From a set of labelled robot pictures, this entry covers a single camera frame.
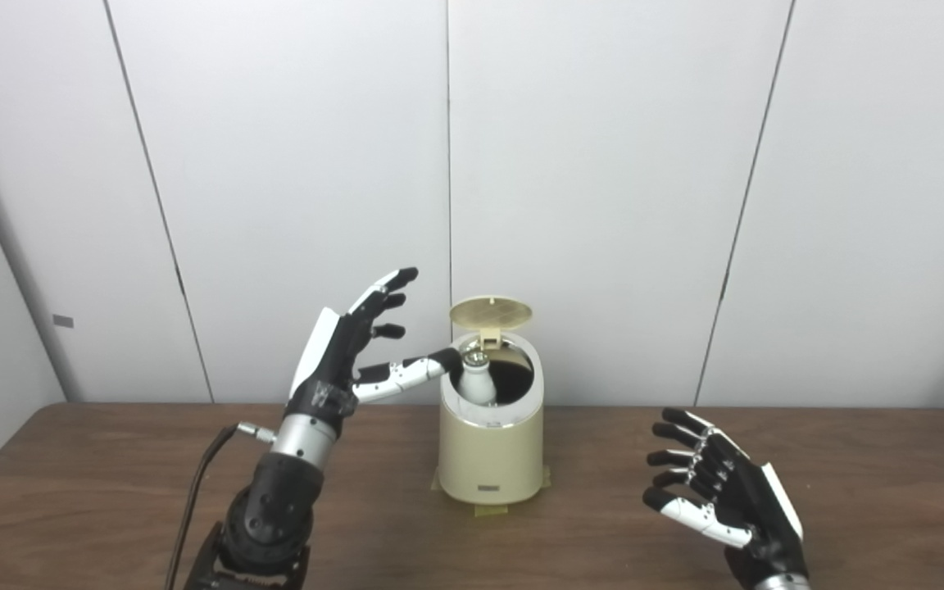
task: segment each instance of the wooden table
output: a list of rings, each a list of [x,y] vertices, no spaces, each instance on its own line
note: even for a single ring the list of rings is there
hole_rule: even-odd
[[[815,590],[944,588],[944,411],[700,410],[772,460]],[[431,492],[438,408],[362,407],[315,504],[308,590],[737,589],[719,545],[641,504],[655,408],[546,411],[551,488],[508,515]],[[188,478],[222,425],[277,406],[60,404],[0,451],[0,590],[160,588]],[[263,445],[207,473],[186,554]],[[181,570],[187,575],[187,564]]]

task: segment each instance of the robotic arm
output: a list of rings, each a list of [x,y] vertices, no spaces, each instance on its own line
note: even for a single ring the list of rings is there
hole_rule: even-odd
[[[403,392],[461,366],[461,354],[446,347],[426,357],[366,367],[359,378],[352,377],[356,356],[372,338],[405,335],[403,326],[374,321],[403,305],[406,295],[397,291],[416,277],[417,269],[394,271],[372,284],[348,313],[324,309],[319,314],[293,375],[279,432],[239,425],[272,448],[257,463],[250,486],[232,501],[225,522],[206,538],[184,590],[298,590],[303,585],[311,507],[344,419],[360,402]]]
[[[691,451],[658,451],[648,465],[669,470],[653,479],[643,501],[705,537],[723,542],[734,578],[745,590],[810,590],[803,527],[770,463],[756,465],[723,430],[688,411],[665,408],[653,433]],[[682,484],[705,500],[667,492]]]

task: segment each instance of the white finger segment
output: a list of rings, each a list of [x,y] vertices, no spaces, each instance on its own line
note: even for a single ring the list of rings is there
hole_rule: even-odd
[[[662,515],[668,516],[675,522],[704,534],[705,537],[722,542],[735,549],[741,549],[752,541],[752,531],[744,528],[729,527],[716,519],[715,508],[712,504],[698,507],[692,501],[682,497],[670,501],[662,509]]]

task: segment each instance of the silver cylindrical wrist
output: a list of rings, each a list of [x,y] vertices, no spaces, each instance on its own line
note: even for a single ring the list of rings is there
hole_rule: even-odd
[[[779,574],[753,586],[753,590],[810,590],[810,584],[800,574]]]
[[[272,452],[296,456],[325,470],[330,449],[338,440],[337,433],[322,420],[310,415],[291,414],[284,418],[272,444]]]

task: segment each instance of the black cable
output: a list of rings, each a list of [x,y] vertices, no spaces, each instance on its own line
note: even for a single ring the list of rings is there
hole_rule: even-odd
[[[192,478],[192,485],[188,487],[188,501],[184,504],[184,515],[180,518],[180,530],[177,530],[177,541],[173,545],[173,556],[170,556],[170,567],[166,570],[165,590],[173,590],[173,582],[177,579],[177,568],[180,565],[180,553],[184,549],[184,538],[188,536],[188,525],[192,522],[192,511],[195,509],[195,499],[199,494],[199,484],[202,484],[202,476],[206,473],[207,466],[213,461],[214,455],[220,451],[222,446],[232,438],[232,434],[238,429],[238,424],[232,424],[221,429],[217,433],[217,438],[207,446],[206,452],[202,453],[202,459],[199,466],[195,469],[195,477]]]

